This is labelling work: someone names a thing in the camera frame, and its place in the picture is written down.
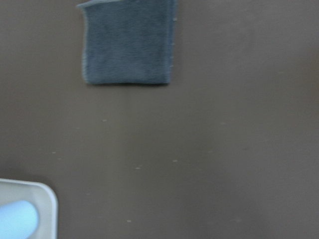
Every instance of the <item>table surface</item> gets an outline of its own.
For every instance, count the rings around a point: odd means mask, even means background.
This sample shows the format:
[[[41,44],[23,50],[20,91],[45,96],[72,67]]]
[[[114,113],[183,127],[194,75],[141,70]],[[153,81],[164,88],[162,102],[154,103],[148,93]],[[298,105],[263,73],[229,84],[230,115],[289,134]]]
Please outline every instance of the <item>table surface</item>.
[[[60,239],[317,239],[319,1],[180,0],[168,86],[88,86],[80,0],[2,0],[0,177]]]

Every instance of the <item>light blue cylinder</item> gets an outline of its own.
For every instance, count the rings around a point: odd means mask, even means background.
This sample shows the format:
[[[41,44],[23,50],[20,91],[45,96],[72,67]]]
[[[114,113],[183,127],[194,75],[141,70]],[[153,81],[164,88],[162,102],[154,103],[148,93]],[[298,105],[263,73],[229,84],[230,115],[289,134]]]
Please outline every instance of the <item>light blue cylinder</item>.
[[[38,212],[28,201],[0,206],[0,239],[27,239],[38,227]]]

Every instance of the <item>blue towel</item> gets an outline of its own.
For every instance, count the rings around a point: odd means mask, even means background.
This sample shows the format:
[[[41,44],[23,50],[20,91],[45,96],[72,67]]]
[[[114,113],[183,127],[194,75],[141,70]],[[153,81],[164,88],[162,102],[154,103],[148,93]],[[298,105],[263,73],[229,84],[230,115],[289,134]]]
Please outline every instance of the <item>blue towel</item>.
[[[170,82],[176,0],[91,0],[78,7],[86,22],[87,83]]]

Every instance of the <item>towel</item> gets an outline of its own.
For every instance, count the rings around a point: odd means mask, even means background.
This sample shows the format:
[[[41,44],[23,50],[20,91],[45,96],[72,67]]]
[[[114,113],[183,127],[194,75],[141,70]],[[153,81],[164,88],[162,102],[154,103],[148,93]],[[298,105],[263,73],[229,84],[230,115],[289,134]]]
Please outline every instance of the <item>towel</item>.
[[[82,73],[89,84],[167,84],[176,0],[91,0],[85,18]]]

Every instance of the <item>folded cloth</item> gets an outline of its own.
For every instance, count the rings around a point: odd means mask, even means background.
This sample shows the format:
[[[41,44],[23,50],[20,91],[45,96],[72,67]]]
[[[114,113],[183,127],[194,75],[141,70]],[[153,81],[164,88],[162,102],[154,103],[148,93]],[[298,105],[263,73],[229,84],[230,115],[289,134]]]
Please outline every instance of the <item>folded cloth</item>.
[[[82,71],[89,84],[170,82],[176,0],[91,0]]]

